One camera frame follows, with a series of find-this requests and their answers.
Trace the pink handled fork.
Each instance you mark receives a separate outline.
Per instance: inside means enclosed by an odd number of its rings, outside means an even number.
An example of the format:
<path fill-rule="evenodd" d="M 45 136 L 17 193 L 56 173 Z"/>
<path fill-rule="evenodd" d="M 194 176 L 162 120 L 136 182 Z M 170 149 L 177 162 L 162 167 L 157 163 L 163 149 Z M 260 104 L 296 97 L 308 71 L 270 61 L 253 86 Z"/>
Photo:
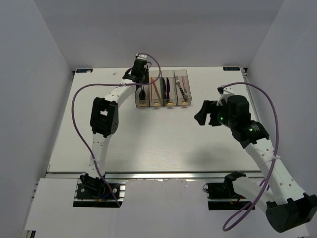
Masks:
<path fill-rule="evenodd" d="M 187 76 L 182 76 L 182 83 L 183 83 L 183 90 L 184 90 L 185 98 L 186 98 L 186 100 L 189 100 L 190 87 L 189 87 L 189 82 L 188 82 Z"/>

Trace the orange chopstick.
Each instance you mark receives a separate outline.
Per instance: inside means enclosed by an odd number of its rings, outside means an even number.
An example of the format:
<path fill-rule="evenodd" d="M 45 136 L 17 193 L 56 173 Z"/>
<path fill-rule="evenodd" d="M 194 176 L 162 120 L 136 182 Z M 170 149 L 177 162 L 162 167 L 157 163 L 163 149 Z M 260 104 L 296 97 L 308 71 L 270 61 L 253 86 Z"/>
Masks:
<path fill-rule="evenodd" d="M 150 85 L 150 100 L 153 99 L 153 77 L 151 77 L 151 85 Z"/>
<path fill-rule="evenodd" d="M 158 90 L 156 84 L 154 83 L 154 79 L 152 77 L 151 77 L 151 83 L 152 83 L 152 86 L 154 86 L 154 89 L 155 89 L 155 92 L 156 92 L 156 95 L 157 95 L 158 99 L 160 100 L 161 97 L 160 97 L 160 94 L 159 94 L 159 90 Z"/>

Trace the black spoon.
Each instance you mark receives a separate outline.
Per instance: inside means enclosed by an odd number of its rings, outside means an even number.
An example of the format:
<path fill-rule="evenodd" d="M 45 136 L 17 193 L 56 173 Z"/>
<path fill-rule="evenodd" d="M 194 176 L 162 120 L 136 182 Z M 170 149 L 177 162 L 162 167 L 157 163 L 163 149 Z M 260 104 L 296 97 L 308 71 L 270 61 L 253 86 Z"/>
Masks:
<path fill-rule="evenodd" d="M 144 101 L 146 99 L 146 92 L 145 92 L 145 87 L 141 87 L 141 91 L 139 93 L 139 100 Z"/>

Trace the lone teal chopstick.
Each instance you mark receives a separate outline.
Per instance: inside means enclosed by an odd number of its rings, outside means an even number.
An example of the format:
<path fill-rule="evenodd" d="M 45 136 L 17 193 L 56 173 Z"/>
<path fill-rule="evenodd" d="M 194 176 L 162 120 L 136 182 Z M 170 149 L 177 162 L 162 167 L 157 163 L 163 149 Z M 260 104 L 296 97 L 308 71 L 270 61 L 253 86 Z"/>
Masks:
<path fill-rule="evenodd" d="M 161 99 L 161 96 L 159 94 L 158 88 L 155 85 L 154 85 L 154 88 L 155 88 L 155 92 L 156 92 L 157 97 L 158 97 L 158 101 L 159 101 L 160 105 L 162 106 L 163 105 L 163 100 Z"/>

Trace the right xdof label sticker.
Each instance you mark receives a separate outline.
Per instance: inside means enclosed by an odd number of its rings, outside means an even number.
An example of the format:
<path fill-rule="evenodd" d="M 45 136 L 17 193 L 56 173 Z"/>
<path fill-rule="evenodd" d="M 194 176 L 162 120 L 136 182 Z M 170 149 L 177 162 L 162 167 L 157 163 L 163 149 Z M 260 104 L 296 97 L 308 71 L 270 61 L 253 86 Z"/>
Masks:
<path fill-rule="evenodd" d="M 236 66 L 224 66 L 223 67 L 224 71 L 240 71 L 240 67 Z"/>

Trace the left xdof label sticker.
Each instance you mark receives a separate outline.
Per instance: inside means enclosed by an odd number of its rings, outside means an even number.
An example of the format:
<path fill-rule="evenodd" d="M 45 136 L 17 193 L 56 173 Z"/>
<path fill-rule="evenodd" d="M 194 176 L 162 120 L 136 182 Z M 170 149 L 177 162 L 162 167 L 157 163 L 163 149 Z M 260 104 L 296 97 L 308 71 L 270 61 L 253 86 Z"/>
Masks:
<path fill-rule="evenodd" d="M 93 72 L 92 68 L 80 68 L 80 69 L 76 69 L 75 71 L 76 73 L 91 73 Z"/>

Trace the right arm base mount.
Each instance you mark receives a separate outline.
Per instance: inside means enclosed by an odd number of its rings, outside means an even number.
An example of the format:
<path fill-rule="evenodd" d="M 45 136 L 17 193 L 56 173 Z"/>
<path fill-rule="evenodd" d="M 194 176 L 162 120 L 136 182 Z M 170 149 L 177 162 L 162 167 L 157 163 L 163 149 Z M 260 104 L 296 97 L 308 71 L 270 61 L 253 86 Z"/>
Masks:
<path fill-rule="evenodd" d="M 210 211 L 240 210 L 245 205 L 250 206 L 250 201 L 236 193 L 233 182 L 238 178 L 246 177 L 243 172 L 235 171 L 224 177 L 223 182 L 208 182 L 203 185 L 203 191 L 207 194 L 208 209 Z"/>

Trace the black handled fork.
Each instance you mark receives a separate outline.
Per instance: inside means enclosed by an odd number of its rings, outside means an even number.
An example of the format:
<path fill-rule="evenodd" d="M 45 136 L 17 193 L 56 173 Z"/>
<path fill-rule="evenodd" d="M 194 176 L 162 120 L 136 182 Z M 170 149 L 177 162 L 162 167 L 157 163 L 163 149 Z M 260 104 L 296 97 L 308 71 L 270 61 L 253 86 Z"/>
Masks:
<path fill-rule="evenodd" d="M 183 99 L 184 99 L 185 101 L 187 101 L 186 94 L 185 94 L 185 92 L 183 91 L 183 88 L 181 87 L 181 84 L 180 84 L 180 81 L 179 81 L 179 78 L 178 78 L 177 75 L 175 76 L 175 83 L 176 83 L 176 85 L 178 86 L 178 88 L 179 88 L 179 90 L 180 90 L 180 92 L 181 92 L 181 95 L 182 95 Z"/>

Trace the clear container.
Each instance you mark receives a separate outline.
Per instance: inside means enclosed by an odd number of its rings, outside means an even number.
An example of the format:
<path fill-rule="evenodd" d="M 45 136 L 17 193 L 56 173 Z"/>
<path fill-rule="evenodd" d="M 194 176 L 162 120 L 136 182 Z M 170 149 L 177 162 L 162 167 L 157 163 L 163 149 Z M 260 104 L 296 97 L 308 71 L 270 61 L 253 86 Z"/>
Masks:
<path fill-rule="evenodd" d="M 149 72 L 149 82 L 152 83 L 156 80 L 159 75 L 159 71 L 150 71 Z M 163 97 L 162 97 L 163 87 L 162 87 L 162 78 L 160 77 L 153 84 L 149 86 L 149 100 L 151 107 L 163 106 Z"/>
<path fill-rule="evenodd" d="M 176 85 L 174 79 L 174 71 L 173 70 L 163 70 L 162 71 L 162 78 L 165 79 L 169 78 L 170 81 L 170 99 L 163 99 L 163 106 L 176 106 L 177 105 L 177 92 L 176 92 Z"/>
<path fill-rule="evenodd" d="M 146 99 L 144 101 L 139 100 L 139 93 L 141 91 L 142 86 L 136 86 L 136 92 L 135 92 L 135 104 L 136 107 L 149 107 L 150 106 L 150 91 L 149 91 L 149 85 L 145 85 L 145 92 L 146 92 Z"/>
<path fill-rule="evenodd" d="M 183 88 L 183 83 L 182 83 L 182 76 L 187 76 L 188 77 L 188 73 L 187 73 L 187 70 L 185 69 L 179 69 L 179 70 L 175 70 L 174 71 L 174 79 L 175 79 L 175 76 L 178 76 L 179 78 L 179 81 L 180 81 L 180 84 L 181 84 L 181 87 Z M 189 100 L 185 101 L 181 95 L 181 92 L 178 88 L 178 86 L 176 85 L 176 92 L 177 92 L 177 105 L 178 106 L 189 106 L 191 105 L 191 101 L 192 101 L 192 95 L 191 95 L 191 92 L 190 92 L 190 96 L 189 96 Z"/>

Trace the xdof label sticker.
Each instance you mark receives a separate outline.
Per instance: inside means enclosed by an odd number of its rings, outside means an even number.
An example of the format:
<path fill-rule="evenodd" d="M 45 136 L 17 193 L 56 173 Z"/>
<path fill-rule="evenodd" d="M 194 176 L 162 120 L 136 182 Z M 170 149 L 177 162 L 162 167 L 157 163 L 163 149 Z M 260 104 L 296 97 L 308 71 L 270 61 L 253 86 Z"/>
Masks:
<path fill-rule="evenodd" d="M 240 71 L 240 67 L 236 66 L 224 66 L 223 67 L 224 71 Z"/>
<path fill-rule="evenodd" d="M 91 73 L 93 72 L 92 68 L 80 68 L 80 69 L 76 69 L 75 71 L 76 73 Z"/>

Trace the blue knife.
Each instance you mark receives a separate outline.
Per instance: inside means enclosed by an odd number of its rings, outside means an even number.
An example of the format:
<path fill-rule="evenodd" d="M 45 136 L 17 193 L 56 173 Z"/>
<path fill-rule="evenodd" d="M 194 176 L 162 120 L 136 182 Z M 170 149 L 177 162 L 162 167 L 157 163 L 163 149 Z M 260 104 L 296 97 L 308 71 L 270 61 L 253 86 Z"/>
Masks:
<path fill-rule="evenodd" d="M 166 97 L 170 99 L 170 81 L 169 78 L 166 78 Z"/>

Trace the black knife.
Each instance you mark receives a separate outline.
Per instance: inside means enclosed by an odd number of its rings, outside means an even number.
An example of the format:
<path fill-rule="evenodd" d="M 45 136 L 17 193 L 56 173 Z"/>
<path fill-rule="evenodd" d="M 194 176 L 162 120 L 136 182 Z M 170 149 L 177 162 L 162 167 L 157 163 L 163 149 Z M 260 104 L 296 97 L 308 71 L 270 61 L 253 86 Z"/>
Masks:
<path fill-rule="evenodd" d="M 162 78 L 162 97 L 164 100 L 167 99 L 167 96 L 166 96 L 166 82 L 165 82 L 165 79 Z"/>

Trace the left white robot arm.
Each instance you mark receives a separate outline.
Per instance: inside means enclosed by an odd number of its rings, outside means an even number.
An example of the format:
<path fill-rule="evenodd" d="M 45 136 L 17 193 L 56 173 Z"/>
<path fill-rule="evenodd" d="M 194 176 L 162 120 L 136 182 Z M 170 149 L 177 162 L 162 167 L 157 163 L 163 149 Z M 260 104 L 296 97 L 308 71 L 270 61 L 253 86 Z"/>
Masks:
<path fill-rule="evenodd" d="M 119 126 L 119 107 L 137 89 L 149 83 L 149 63 L 146 55 L 137 54 L 133 66 L 124 73 L 121 82 L 105 97 L 96 97 L 93 100 L 90 117 L 92 146 L 88 145 L 82 135 L 79 137 L 91 155 L 90 170 L 81 175 L 80 180 L 94 198 L 114 194 L 105 180 L 108 145 Z"/>

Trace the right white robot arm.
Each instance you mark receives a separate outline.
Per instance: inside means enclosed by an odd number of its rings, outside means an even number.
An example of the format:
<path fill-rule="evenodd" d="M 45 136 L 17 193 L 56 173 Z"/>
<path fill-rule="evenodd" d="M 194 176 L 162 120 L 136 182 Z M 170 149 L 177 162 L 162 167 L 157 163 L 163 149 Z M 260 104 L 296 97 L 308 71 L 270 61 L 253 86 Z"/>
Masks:
<path fill-rule="evenodd" d="M 249 102 L 233 95 L 221 101 L 205 100 L 194 116 L 199 125 L 225 126 L 233 138 L 252 157 L 267 179 L 264 186 L 252 182 L 243 172 L 233 172 L 224 179 L 224 193 L 231 198 L 241 195 L 256 202 L 273 227 L 285 232 L 312 220 L 317 211 L 316 195 L 308 195 L 292 178 L 282 160 L 274 154 L 273 145 L 264 126 L 251 119 Z"/>

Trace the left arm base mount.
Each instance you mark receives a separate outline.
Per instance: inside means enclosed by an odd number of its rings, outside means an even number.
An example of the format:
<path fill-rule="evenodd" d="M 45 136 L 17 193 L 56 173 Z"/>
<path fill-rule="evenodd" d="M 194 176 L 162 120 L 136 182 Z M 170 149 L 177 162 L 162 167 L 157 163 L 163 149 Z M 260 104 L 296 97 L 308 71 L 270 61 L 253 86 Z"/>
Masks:
<path fill-rule="evenodd" d="M 88 174 L 80 176 L 77 183 L 73 207 L 75 208 L 119 208 L 123 202 L 125 185 L 110 183 L 107 186 L 101 178 Z"/>

